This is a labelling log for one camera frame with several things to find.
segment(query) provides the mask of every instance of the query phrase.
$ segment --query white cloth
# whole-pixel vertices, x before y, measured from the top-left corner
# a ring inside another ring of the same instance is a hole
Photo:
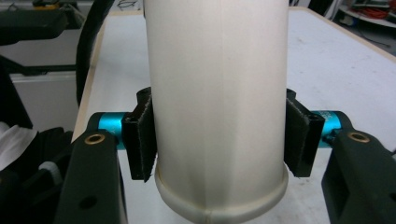
[[[29,147],[37,131],[0,122],[0,171],[14,162]]]

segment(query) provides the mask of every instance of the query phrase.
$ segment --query white tabletop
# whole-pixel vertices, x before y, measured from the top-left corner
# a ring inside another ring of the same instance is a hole
[[[354,127],[396,148],[396,59],[304,8],[290,10],[288,88],[310,110],[341,110]],[[132,111],[150,86],[142,15],[112,14],[99,34],[78,113],[75,138],[94,112]],[[320,181],[331,150],[318,150],[312,176],[290,174],[282,201],[247,223],[329,223]],[[190,223],[161,199],[154,179],[132,181],[119,151],[130,223]]]

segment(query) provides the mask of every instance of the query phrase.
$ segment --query brass ring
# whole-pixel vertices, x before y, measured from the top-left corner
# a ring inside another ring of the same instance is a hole
[[[362,133],[348,133],[347,136],[357,142],[368,143],[370,142],[370,138]]]
[[[95,145],[98,143],[101,143],[105,140],[105,136],[101,133],[96,133],[93,135],[88,136],[87,138],[85,138],[85,144],[87,145]]]

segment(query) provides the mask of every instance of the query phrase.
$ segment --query floor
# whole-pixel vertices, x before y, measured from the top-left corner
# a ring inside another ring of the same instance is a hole
[[[0,0],[0,10],[7,9],[11,3],[12,1]],[[17,3],[20,7],[31,7],[30,1]],[[78,1],[78,6],[85,15],[91,5],[92,1]],[[142,0],[135,4],[130,0],[116,0],[111,10],[141,8]],[[367,22],[345,26],[339,22],[340,18],[342,15],[337,15],[333,21],[390,54],[396,54],[396,29],[378,27]],[[23,41],[2,46],[0,54],[24,65],[74,64],[79,34],[80,30],[67,30],[52,40]],[[41,77],[12,75],[12,78],[35,129],[44,131],[61,126],[66,130],[74,130],[78,114],[75,73],[53,73]]]

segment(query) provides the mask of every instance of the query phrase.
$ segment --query white cylinder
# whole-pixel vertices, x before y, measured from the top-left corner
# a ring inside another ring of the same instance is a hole
[[[283,196],[288,1],[145,1],[163,200],[238,223]]]

